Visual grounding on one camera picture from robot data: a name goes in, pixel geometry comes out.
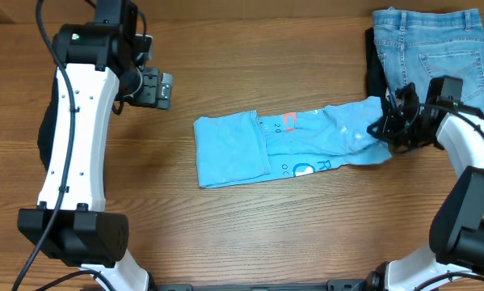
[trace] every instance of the wood grain surface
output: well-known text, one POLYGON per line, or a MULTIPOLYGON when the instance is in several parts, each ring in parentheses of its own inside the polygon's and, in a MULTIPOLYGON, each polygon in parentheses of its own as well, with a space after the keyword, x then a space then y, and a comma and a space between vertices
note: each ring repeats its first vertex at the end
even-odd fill
MULTIPOLYGON (((125 213, 129 249, 159 284, 325 282, 365 277, 427 241, 456 182, 445 152, 426 148, 378 167, 198 187, 192 123, 364 99, 370 18, 152 22, 154 61, 175 76, 172 109, 126 107, 111 118, 107 211, 125 213)), ((52 35, 59 24, 47 27, 52 35)), ((32 245, 16 228, 44 182, 36 147, 53 61, 34 25, 0 25, 0 290, 32 245)), ((39 255, 22 289, 74 271, 39 255)), ((59 290, 92 286, 78 278, 59 290)), ((444 290, 484 290, 463 280, 444 290)))
MULTIPOLYGON (((34 23, 36 0, 0 0, 0 23, 34 23)), ((135 0, 150 21, 261 19, 271 17, 358 17, 394 6, 397 9, 447 13, 478 8, 484 0, 135 0)), ((47 23, 77 23, 92 19, 83 0, 49 0, 44 4, 47 23)))

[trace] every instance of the black cable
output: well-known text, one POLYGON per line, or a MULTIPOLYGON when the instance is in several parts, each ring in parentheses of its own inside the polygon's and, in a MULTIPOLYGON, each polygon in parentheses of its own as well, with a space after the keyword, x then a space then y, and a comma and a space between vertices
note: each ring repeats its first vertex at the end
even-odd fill
POLYGON ((478 276, 478 275, 474 275, 474 274, 469 274, 469 273, 465 273, 465 272, 448 272, 444 275, 440 275, 440 276, 435 276, 433 278, 431 278, 430 280, 426 280, 425 282, 423 282, 420 286, 414 288, 414 291, 421 291, 423 290, 424 288, 434 284, 434 283, 437 283, 441 280, 452 280, 453 277, 463 277, 463 278, 469 278, 469 279, 473 279, 473 280, 479 280, 481 282, 484 282, 484 276, 478 276))
POLYGON ((358 291, 359 290, 358 288, 360 287, 360 284, 362 284, 362 283, 365 283, 365 280, 362 280, 362 281, 356 283, 355 285, 353 285, 353 287, 351 287, 351 290, 349 290, 349 291, 353 291, 353 290, 358 291))
POLYGON ((42 36, 42 39, 46 43, 46 46, 48 47, 48 50, 51 53, 53 60, 55 61, 55 64, 57 65, 58 69, 61 71, 62 77, 64 78, 65 85, 67 86, 67 91, 68 91, 68 95, 69 95, 69 116, 70 116, 70 119, 69 119, 69 139, 68 139, 67 151, 65 153, 64 170, 62 172, 61 186, 59 187, 57 203, 55 204, 55 208, 53 209, 53 213, 52 213, 51 217, 49 218, 49 222, 46 225, 44 232, 40 236, 40 239, 37 242, 37 244, 35 245, 35 248, 33 249, 32 253, 30 254, 30 257, 28 258, 28 260, 24 264, 23 269, 18 274, 17 279, 15 279, 15 283, 14 283, 14 286, 12 287, 12 291, 17 290, 19 288, 19 286, 21 285, 21 282, 23 281, 23 278, 26 276, 28 269, 33 264, 33 260, 35 259, 37 254, 39 254, 40 248, 42 247, 44 240, 46 240, 46 238, 48 237, 49 231, 53 228, 53 225, 55 223, 55 219, 57 218, 58 212, 59 212, 61 205, 62 205, 62 200, 64 199, 64 194, 66 192, 67 177, 68 177, 68 174, 69 174, 69 165, 71 163, 71 155, 73 153, 74 123, 75 123, 75 113, 76 113, 75 106, 74 106, 73 88, 71 86, 71 82, 69 81, 69 76, 67 75, 67 72, 65 71, 65 68, 62 65, 61 61, 59 60, 57 54, 55 53, 55 50, 53 49, 53 46, 51 45, 49 37, 46 34, 46 31, 44 30, 44 25, 42 24, 42 14, 41 14, 43 3, 44 3, 44 0, 38 0, 37 1, 36 22, 37 22, 37 26, 39 27, 40 35, 42 36))
POLYGON ((137 8, 137 13, 141 17, 141 20, 143 20, 143 39, 145 39, 145 36, 146 36, 146 17, 145 17, 145 13, 143 13, 143 11, 141 11, 141 9, 139 9, 139 8, 137 8))
POLYGON ((62 283, 64 281, 67 281, 69 279, 73 279, 76 276, 81 276, 81 275, 93 275, 95 277, 95 279, 99 278, 105 284, 105 286, 107 286, 109 291, 116 291, 114 289, 114 287, 112 287, 111 282, 109 282, 109 280, 107 280, 107 278, 101 272, 98 272, 98 271, 95 271, 95 270, 83 270, 83 271, 78 271, 78 272, 72 272, 70 274, 67 274, 67 275, 61 277, 61 278, 56 279, 55 281, 53 281, 51 283, 48 283, 48 284, 36 289, 36 291, 45 291, 47 289, 52 288, 53 286, 59 285, 60 283, 62 283))
POLYGON ((123 112, 123 106, 124 106, 124 102, 125 102, 125 99, 124 99, 124 96, 121 96, 120 97, 120 106, 118 108, 116 108, 116 105, 114 104, 114 102, 112 103, 112 112, 116 115, 120 115, 121 112, 123 112))
POLYGON ((87 2, 87 4, 89 4, 89 5, 91 5, 91 7, 96 8, 96 4, 94 2, 92 2, 91 0, 85 0, 85 2, 87 2))
POLYGON ((419 106, 420 107, 425 107, 425 108, 439 109, 439 110, 442 110, 444 112, 453 114, 454 116, 457 116, 457 117, 461 118, 464 122, 466 122, 467 124, 469 124, 469 126, 471 126, 476 132, 478 132, 478 134, 484 140, 484 132, 481 130, 481 127, 478 126, 478 125, 476 125, 473 121, 471 121, 470 119, 466 118, 465 116, 463 116, 459 112, 457 112, 455 110, 452 110, 450 108, 445 108, 445 107, 439 106, 439 105, 432 105, 432 104, 421 103, 419 106))

